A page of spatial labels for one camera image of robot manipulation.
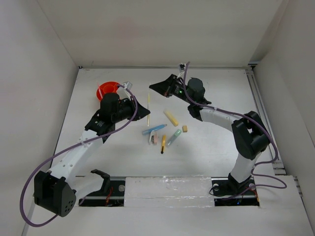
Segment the pale yellow pen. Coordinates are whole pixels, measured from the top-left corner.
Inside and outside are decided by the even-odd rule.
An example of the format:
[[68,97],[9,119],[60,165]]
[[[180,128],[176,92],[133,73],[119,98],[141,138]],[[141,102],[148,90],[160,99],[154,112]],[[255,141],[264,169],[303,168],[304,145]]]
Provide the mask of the pale yellow pen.
[[[147,96],[147,109],[150,109],[150,89],[148,90],[148,96]],[[147,115],[147,126],[150,126],[150,114]]]

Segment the pink pen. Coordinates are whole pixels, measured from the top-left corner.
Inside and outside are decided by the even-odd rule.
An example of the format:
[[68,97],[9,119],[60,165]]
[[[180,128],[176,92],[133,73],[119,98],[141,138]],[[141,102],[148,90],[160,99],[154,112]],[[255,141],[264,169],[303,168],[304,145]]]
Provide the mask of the pink pen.
[[103,93],[102,93],[102,89],[100,87],[100,84],[97,82],[97,86],[98,86],[98,92],[99,92],[99,97],[100,97],[100,100],[103,99]]

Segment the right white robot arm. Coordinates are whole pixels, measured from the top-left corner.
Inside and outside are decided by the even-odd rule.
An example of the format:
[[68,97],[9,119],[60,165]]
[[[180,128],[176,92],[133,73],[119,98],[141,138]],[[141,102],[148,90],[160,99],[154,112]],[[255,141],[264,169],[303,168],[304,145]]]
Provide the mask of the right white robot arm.
[[218,125],[232,132],[238,157],[226,183],[219,186],[222,195],[236,195],[245,190],[249,185],[251,171],[257,159],[270,144],[265,134],[264,124],[256,112],[245,114],[247,118],[238,118],[219,110],[205,108],[210,105],[204,97],[205,88],[198,78],[191,78],[185,85],[181,77],[172,74],[165,81],[152,84],[149,88],[164,97],[176,96],[189,103],[190,115],[203,122]]

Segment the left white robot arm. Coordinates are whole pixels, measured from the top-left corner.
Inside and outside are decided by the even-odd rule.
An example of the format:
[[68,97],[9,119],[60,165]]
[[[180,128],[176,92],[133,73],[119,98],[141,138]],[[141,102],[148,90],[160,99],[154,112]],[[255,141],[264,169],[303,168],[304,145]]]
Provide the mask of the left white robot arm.
[[35,204],[65,217],[90,193],[106,194],[110,188],[107,173],[94,169],[85,177],[77,177],[79,170],[115,131],[116,123],[125,119],[137,121],[149,114],[136,100],[121,99],[116,93],[105,94],[100,108],[85,126],[79,146],[69,150],[47,172],[39,171],[34,177]]

